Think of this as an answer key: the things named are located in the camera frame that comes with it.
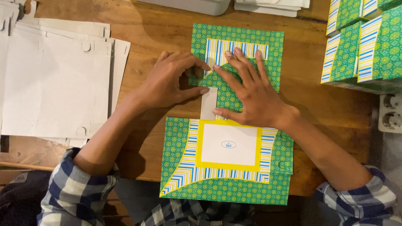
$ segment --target blue checkered shirt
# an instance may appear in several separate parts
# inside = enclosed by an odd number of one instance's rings
[[[49,190],[37,216],[41,226],[103,226],[102,210],[107,195],[119,179],[117,166],[108,176],[90,176],[75,166],[78,148],[68,149],[53,171]],[[367,166],[373,179],[351,191],[335,191],[328,183],[317,188],[317,198],[336,210],[342,226],[402,226],[394,215],[395,194],[384,185],[384,174]],[[197,200],[166,199],[138,225],[253,225],[253,206],[240,203],[211,202],[202,208]]]

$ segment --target electrical outlet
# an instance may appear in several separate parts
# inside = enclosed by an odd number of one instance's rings
[[[379,131],[402,134],[402,96],[380,95],[378,117]]]

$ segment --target white label area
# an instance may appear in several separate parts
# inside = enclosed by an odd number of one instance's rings
[[[201,162],[255,166],[257,128],[204,125]]]

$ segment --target oval logo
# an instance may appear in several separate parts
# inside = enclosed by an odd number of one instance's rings
[[[229,141],[229,140],[226,140],[226,141],[222,142],[221,145],[224,148],[234,148],[234,147],[236,147],[236,143],[233,142],[233,141]]]

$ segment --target person's left hand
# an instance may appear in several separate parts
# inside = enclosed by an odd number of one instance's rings
[[[201,69],[211,70],[207,63],[189,52],[162,52],[148,78],[137,90],[138,94],[144,98],[142,103],[148,108],[169,107],[207,93],[209,88],[203,86],[180,89],[179,78],[183,74],[189,76],[191,69],[199,78]]]

